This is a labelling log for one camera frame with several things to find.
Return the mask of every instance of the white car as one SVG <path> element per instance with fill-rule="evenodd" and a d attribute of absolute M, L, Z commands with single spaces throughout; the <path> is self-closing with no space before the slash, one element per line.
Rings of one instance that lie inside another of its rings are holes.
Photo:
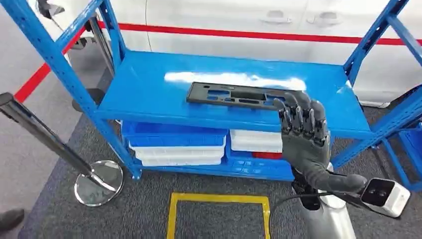
<path fill-rule="evenodd" d="M 49 6 L 60 6 L 64 10 L 51 16 L 60 29 L 66 29 L 89 2 L 29 0 L 30 4 L 36 5 L 35 9 L 38 11 L 46 6 L 46 1 Z M 170 26 L 191 28 L 190 31 L 246 31 L 252 35 L 260 35 L 262 32 L 279 33 L 281 37 L 285 33 L 297 34 L 302 39 L 310 40 L 321 35 L 362 37 L 387 2 L 388 0 L 111 0 L 117 21 L 131 23 L 132 26 Z M 422 1 L 410 0 L 399 15 L 416 39 L 422 39 L 421 11 Z M 51 35 L 56 34 L 56 27 L 50 24 L 44 26 Z M 343 64 L 356 47 L 355 43 L 174 34 L 153 30 L 122 30 L 122 35 L 126 46 L 131 50 L 328 64 Z M 92 37 L 92 34 L 86 32 L 82 37 Z M 353 88 L 361 104 L 381 108 L 422 83 L 421 66 L 406 46 L 397 45 L 400 40 L 396 33 L 389 28 L 382 38 L 397 40 L 387 40 L 387 43 L 394 45 L 376 45 L 371 50 Z"/>

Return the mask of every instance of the red object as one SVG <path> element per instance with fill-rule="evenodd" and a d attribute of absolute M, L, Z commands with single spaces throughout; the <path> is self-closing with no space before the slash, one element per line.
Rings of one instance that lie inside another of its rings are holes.
<path fill-rule="evenodd" d="M 316 41 L 316 42 L 335 42 L 335 43 L 359 43 L 362 37 L 356 36 L 324 36 L 324 35 L 303 35 L 303 34 L 285 34 L 272 32 L 251 32 L 251 31 L 227 31 L 213 29 L 199 29 L 188 27 L 173 26 L 151 26 L 131 23 L 119 23 L 121 30 L 130 31 L 149 31 L 176 34 L 192 34 L 207 36 L 229 36 L 229 37 L 245 37 L 245 38 L 261 38 L 261 39 L 278 39 L 290 41 Z M 404 45 L 399 38 L 381 38 L 377 42 L 378 45 Z"/>
<path fill-rule="evenodd" d="M 63 54 L 65 54 L 72 46 L 75 44 L 75 42 L 78 41 L 79 37 L 84 33 L 85 27 L 83 26 L 76 35 L 70 40 L 70 42 L 66 45 L 66 47 L 63 49 Z M 47 63 L 44 63 L 32 76 L 29 78 L 25 84 L 14 94 L 14 97 L 17 101 L 23 103 L 26 98 L 28 98 L 29 95 L 37 88 L 37 86 L 45 79 L 45 77 L 50 73 L 51 69 L 47 65 Z"/>
<path fill-rule="evenodd" d="M 254 158 L 268 158 L 268 159 L 281 159 L 282 153 L 266 153 L 266 152 L 252 152 Z"/>

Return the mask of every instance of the stanchion post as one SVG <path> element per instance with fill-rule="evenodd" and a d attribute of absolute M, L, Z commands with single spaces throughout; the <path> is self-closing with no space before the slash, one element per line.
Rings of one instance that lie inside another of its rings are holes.
<path fill-rule="evenodd" d="M 80 173 L 74 190 L 76 198 L 82 204 L 99 206 L 121 191 L 123 171 L 117 163 L 104 160 L 89 165 L 29 109 L 16 101 L 11 93 L 0 95 L 0 112 L 26 129 Z"/>
<path fill-rule="evenodd" d="M 100 26 L 98 25 L 97 14 L 94 14 L 94 16 L 90 17 L 89 23 L 94 34 L 95 42 L 98 44 L 98 46 L 100 46 L 101 54 L 103 55 L 105 64 L 107 65 L 108 70 L 110 70 L 111 76 L 114 77 L 114 65 L 113 58 L 111 56 L 111 50 L 103 32 L 101 31 Z"/>

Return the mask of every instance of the white plastic crate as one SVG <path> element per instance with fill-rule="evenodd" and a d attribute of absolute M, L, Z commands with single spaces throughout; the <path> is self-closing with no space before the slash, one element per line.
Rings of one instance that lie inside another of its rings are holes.
<path fill-rule="evenodd" d="M 230 139 L 234 151 L 283 152 L 280 133 L 231 129 Z"/>
<path fill-rule="evenodd" d="M 224 143 L 221 146 L 129 147 L 143 166 L 197 166 L 221 164 Z"/>

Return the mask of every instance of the camera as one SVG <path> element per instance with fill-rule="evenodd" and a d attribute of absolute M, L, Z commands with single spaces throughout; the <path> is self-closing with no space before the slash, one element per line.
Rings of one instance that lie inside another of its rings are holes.
<path fill-rule="evenodd" d="M 410 197 L 410 192 L 399 183 L 373 178 L 361 194 L 361 201 L 372 210 L 386 216 L 400 216 Z"/>

